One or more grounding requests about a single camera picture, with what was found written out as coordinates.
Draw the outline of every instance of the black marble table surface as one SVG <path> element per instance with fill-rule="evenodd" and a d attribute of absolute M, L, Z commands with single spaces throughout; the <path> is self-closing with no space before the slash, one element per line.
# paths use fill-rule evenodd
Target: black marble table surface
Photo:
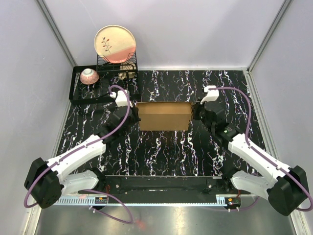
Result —
<path fill-rule="evenodd" d="M 129 90 L 141 92 L 141 100 L 135 102 L 194 102 L 203 97 L 202 88 L 207 85 L 236 87 L 249 96 L 243 72 L 223 70 L 140 71 Z M 218 102 L 224 107 L 227 120 L 245 130 L 248 114 L 245 99 L 235 91 L 220 91 Z M 96 132 L 114 106 L 115 103 L 71 106 L 58 154 Z M 265 149 L 253 109 L 249 129 L 252 141 Z M 136 124 L 123 140 L 114 142 L 106 153 L 85 163 L 75 173 L 97 167 L 106 175 L 215 176 L 233 166 L 254 171 L 235 154 L 219 148 L 205 127 L 193 120 L 188 131 L 140 131 Z"/>

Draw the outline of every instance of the floor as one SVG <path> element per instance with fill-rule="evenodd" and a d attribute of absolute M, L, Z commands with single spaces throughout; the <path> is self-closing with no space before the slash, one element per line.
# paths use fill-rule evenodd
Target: floor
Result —
<path fill-rule="evenodd" d="M 206 85 L 237 87 L 249 95 L 242 71 L 140 71 L 134 90 L 141 92 L 141 101 L 196 101 Z M 244 99 L 234 92 L 220 92 L 218 101 L 225 107 L 228 121 L 245 129 L 247 104 Z M 72 106 L 58 154 L 73 148 L 100 128 L 113 108 L 114 104 Z M 254 110 L 250 138 L 265 148 Z M 254 171 L 237 156 L 218 148 L 197 121 L 191 121 L 188 131 L 175 132 L 141 132 L 135 125 L 124 141 L 114 143 L 105 154 L 75 172 L 90 166 L 106 175 L 135 176 L 216 176 L 225 167 L 233 166 Z M 243 198 L 243 206 L 252 202 L 251 197 Z M 52 206 L 42 210 L 36 235 L 295 234 L 290 218 L 278 214 L 265 200 L 260 200 L 250 210 L 231 213 L 204 207 L 139 206 L 130 210 L 136 220 L 133 225 L 93 214 L 85 207 Z M 122 207 L 105 207 L 103 211 L 128 219 Z"/>
<path fill-rule="evenodd" d="M 245 198 L 248 205 L 251 198 Z M 289 217 L 260 200 L 241 212 L 218 212 L 203 207 L 131 207 L 136 223 L 121 224 L 88 208 L 52 206 L 42 210 L 36 235 L 294 235 Z M 122 207 L 103 211 L 128 220 Z"/>
<path fill-rule="evenodd" d="M 231 86 L 249 95 L 242 71 L 140 71 L 131 89 L 141 93 L 140 101 L 191 101 L 203 97 L 207 85 Z M 92 93 L 88 86 L 86 96 Z M 227 120 L 244 130 L 247 104 L 233 91 L 221 91 L 218 98 L 225 108 Z M 62 135 L 58 154 L 73 148 L 96 132 L 110 113 L 114 103 L 71 106 Z M 250 138 L 263 149 L 263 139 L 254 110 Z M 103 155 L 82 165 L 97 167 L 106 175 L 162 175 L 162 176 L 215 176 L 223 167 L 253 169 L 237 156 L 219 148 L 200 121 L 191 121 L 188 131 L 140 131 L 138 124 L 123 141 L 115 142 Z"/>

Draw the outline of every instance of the black tray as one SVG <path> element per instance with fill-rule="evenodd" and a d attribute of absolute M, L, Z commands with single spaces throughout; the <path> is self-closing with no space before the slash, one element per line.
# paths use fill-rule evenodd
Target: black tray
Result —
<path fill-rule="evenodd" d="M 127 89 L 130 92 L 131 100 L 141 99 L 140 91 L 135 89 L 134 86 L 134 81 L 137 79 L 137 73 L 133 79 L 125 78 L 124 80 L 120 80 L 118 78 L 118 72 L 120 72 L 120 70 L 101 70 L 98 72 L 99 80 L 96 83 L 85 85 L 80 81 L 80 73 L 87 68 L 96 70 L 97 66 L 75 66 L 73 68 L 72 81 L 69 90 L 69 100 L 73 105 L 114 102 L 114 99 L 109 96 L 109 87 L 113 84 Z"/>

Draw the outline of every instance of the white ruler strip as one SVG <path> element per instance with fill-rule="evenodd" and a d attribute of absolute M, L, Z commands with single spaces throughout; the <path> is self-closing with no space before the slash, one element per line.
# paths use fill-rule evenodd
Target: white ruler strip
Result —
<path fill-rule="evenodd" d="M 62 196 L 54 203 L 57 206 L 121 206 L 119 203 L 106 203 L 107 197 L 102 195 L 87 196 Z M 213 203 L 125 203 L 130 207 L 225 207 L 225 198 L 217 196 Z"/>

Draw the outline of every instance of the metal frame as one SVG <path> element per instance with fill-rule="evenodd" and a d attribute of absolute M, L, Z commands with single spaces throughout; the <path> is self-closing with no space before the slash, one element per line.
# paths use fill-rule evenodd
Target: metal frame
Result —
<path fill-rule="evenodd" d="M 259 49 L 257 50 L 257 52 L 254 55 L 250 65 L 247 68 L 249 72 L 251 72 L 254 69 L 256 63 L 258 62 L 259 58 L 261 57 L 265 47 L 267 46 L 268 42 L 270 41 L 270 38 L 272 37 L 273 33 L 275 32 L 277 26 L 279 25 L 280 21 L 282 20 L 284 14 L 286 13 L 286 11 L 289 8 L 292 1 L 293 0 L 285 0 L 283 2 L 283 4 L 281 5 L 277 15 L 275 16 L 273 23 L 269 27 L 268 32 L 266 33 L 263 41 L 261 42 Z"/>
<path fill-rule="evenodd" d="M 35 2 L 37 3 L 38 7 L 40 8 L 40 10 L 42 11 L 48 25 L 50 26 L 55 38 L 57 39 L 57 41 L 60 44 L 61 49 L 63 50 L 65 56 L 67 57 L 69 63 L 74 67 L 77 66 L 74 57 L 72 56 L 72 54 L 70 53 L 56 23 L 54 22 L 54 19 L 47 7 L 47 5 L 45 4 L 44 0 L 35 0 Z"/>
<path fill-rule="evenodd" d="M 52 32 L 54 33 L 56 39 L 58 40 L 60 47 L 64 51 L 68 61 L 70 62 L 70 64 L 73 67 L 77 66 L 77 64 L 76 64 L 73 56 L 71 55 L 64 39 L 62 38 L 61 33 L 60 33 L 58 27 L 56 26 L 56 24 L 53 20 L 53 17 L 51 15 L 51 13 L 49 12 L 44 0 L 35 0 L 35 1 L 37 2 L 38 7 L 40 8 L 43 15 L 45 16 L 48 25 L 50 26 Z M 259 58 L 261 57 L 263 51 L 265 50 L 267 44 L 269 43 L 272 35 L 274 34 L 276 28 L 278 27 L 279 23 L 281 22 L 284 14 L 286 13 L 289 6 L 291 5 L 292 1 L 293 0 L 285 0 L 283 2 L 283 4 L 280 7 L 273 23 L 271 24 L 269 30 L 267 31 L 266 36 L 264 37 L 264 39 L 263 39 L 261 45 L 259 46 L 255 56 L 253 57 L 250 65 L 247 68 L 184 68 L 184 67 L 179 68 L 179 67 L 177 67 L 177 68 L 140 68 L 140 70 L 155 70 L 155 69 L 162 70 L 162 69 L 164 69 L 164 70 L 237 70 L 237 71 L 243 71 L 245 78 L 246 78 L 246 81 L 247 81 L 248 88 L 250 89 L 253 107 L 254 107 L 254 110 L 256 112 L 256 116 L 258 118 L 258 121 L 259 121 L 261 133 L 262 133 L 262 136 L 264 139 L 264 144 L 265 144 L 268 152 L 273 157 L 277 158 L 278 153 L 277 153 L 277 150 L 275 148 L 273 138 L 272 138 L 269 126 L 268 126 L 268 122 L 267 122 L 266 117 L 264 115 L 264 110 L 263 110 L 263 107 L 261 105 L 261 101 L 260 101 L 256 86 L 254 84 L 254 80 L 253 80 L 251 72 L 253 71 L 255 65 L 257 64 Z M 64 123 L 62 123 L 62 125 L 61 125 L 60 131 L 59 131 L 59 136 L 58 136 L 57 142 L 55 144 L 54 151 L 52 153 L 52 157 L 56 156 L 58 144 L 59 144 L 59 141 L 61 139 L 61 134 L 62 134 L 65 120 L 67 117 L 67 113 L 69 111 L 70 102 L 68 102 L 67 105 L 68 105 L 68 107 L 67 107 L 66 112 L 65 112 Z M 27 210 L 26 213 L 28 214 L 28 219 L 26 221 L 25 229 L 21 232 L 21 234 L 23 234 L 23 235 L 34 235 L 35 231 L 36 231 L 37 223 L 39 220 L 39 216 L 41 213 L 41 208 L 40 207 L 33 207 L 33 208 Z M 296 234 L 302 234 L 302 235 L 310 235 L 311 234 L 309 226 L 306 222 L 306 218 L 305 218 L 303 212 L 294 211 L 291 214 L 291 223 L 293 223 L 293 225 L 294 225 L 294 228 L 296 230 Z"/>

